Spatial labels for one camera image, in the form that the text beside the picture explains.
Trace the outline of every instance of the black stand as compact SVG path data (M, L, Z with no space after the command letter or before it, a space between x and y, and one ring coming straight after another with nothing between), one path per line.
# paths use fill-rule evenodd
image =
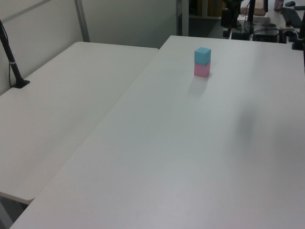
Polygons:
M292 44L293 50L304 50L303 43L304 43L304 32L305 32L305 12L303 14L302 24L300 27L299 35L297 36L297 39Z
M11 52L11 49L10 49L9 40L8 40L8 38L6 36L6 33L4 31L4 27L3 27L3 24L1 22L1 20L0 20L0 40L2 42L4 51L5 51L8 59L9 59L10 66L11 66L11 68L14 72L14 75L16 77L16 84L14 84L12 87L22 88L25 85L29 84L30 82L28 80L24 80L20 75L19 69L18 69L17 64L15 62L15 58L13 56L13 53Z

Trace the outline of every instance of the cube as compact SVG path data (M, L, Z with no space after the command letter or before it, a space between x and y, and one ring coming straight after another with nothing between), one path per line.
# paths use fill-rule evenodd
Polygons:
M200 47L195 51L195 63L207 65L211 62L211 49Z
M209 62L207 65L201 65L195 63L194 75L201 77L208 77L210 74L210 67L211 67L211 62Z

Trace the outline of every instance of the table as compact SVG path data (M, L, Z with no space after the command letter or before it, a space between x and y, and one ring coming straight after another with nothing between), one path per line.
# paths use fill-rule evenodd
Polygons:
M304 228L304 139L302 52L171 36L12 229Z
M0 96L0 195L29 204L157 51L78 42Z

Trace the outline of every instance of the computer mouse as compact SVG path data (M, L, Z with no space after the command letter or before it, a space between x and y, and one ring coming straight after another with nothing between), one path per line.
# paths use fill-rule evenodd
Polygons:
M295 1L289 1L285 3L285 6L290 7L290 6L295 6Z

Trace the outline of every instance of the keyboard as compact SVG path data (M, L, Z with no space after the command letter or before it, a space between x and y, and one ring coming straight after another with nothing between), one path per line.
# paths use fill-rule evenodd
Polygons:
M283 15L285 21L288 21L288 20L291 21L291 25L293 27L295 27L295 28L301 27L302 20L301 20L300 16L297 14L295 9L283 7L282 15Z

